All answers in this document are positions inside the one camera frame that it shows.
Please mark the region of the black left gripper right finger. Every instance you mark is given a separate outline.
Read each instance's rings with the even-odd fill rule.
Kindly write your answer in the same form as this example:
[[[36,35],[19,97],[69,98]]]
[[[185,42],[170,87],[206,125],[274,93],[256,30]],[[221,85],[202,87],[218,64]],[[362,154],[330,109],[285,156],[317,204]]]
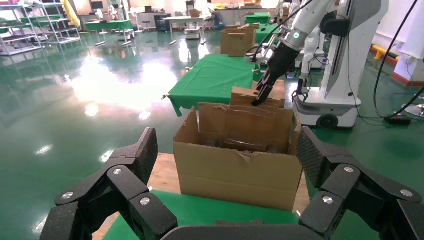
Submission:
[[[421,240],[424,206],[418,192],[363,166],[346,148],[324,143],[300,129],[296,156],[318,192],[299,223],[328,240],[347,211],[357,214],[382,240]]]

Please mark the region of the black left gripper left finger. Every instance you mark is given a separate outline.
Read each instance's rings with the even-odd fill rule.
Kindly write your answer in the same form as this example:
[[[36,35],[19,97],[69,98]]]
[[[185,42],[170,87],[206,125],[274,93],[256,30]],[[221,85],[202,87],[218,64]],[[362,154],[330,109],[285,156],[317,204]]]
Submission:
[[[157,158],[157,133],[148,127],[138,142],[116,149],[100,170],[56,196],[40,238],[90,240],[120,213],[139,239],[162,239],[178,220],[148,188]]]

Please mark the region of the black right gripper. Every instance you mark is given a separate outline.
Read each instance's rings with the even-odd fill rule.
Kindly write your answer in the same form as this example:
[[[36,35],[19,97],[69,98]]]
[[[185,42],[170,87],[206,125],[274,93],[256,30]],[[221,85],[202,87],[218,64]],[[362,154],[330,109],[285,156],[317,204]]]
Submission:
[[[258,82],[253,82],[253,89],[258,92],[256,99],[251,103],[253,106],[257,107],[267,100],[276,80],[289,71],[299,53],[298,50],[294,50],[282,42],[277,45],[268,61],[268,68],[264,76]]]

